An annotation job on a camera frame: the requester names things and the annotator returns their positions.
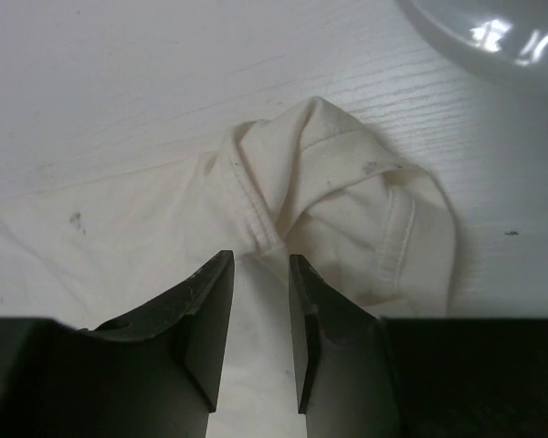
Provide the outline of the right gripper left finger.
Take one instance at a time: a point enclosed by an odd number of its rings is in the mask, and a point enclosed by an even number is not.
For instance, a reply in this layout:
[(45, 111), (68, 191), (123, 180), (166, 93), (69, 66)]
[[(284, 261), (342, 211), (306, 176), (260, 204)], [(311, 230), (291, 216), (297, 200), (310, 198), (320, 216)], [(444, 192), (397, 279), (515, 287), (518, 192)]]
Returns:
[(235, 263), (93, 330), (0, 318), (0, 437), (202, 437), (216, 410)]

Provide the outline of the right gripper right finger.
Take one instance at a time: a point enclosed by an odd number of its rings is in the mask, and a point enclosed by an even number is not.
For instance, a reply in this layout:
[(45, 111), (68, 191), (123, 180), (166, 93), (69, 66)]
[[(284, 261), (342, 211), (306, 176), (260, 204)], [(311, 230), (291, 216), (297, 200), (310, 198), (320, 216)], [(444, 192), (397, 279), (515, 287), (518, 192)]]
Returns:
[(310, 437), (548, 437), (548, 319), (377, 318), (289, 261)]

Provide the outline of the white t shirt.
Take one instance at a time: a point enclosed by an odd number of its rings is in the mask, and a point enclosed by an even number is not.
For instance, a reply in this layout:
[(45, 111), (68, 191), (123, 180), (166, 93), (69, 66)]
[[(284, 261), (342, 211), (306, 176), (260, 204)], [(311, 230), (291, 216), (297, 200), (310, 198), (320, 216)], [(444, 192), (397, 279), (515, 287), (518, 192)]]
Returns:
[(236, 276), (212, 437), (302, 437), (288, 262), (366, 310), (441, 317), (456, 237), (433, 177), (320, 99), (189, 156), (0, 201), (0, 316), (80, 328), (136, 308), (221, 250)]

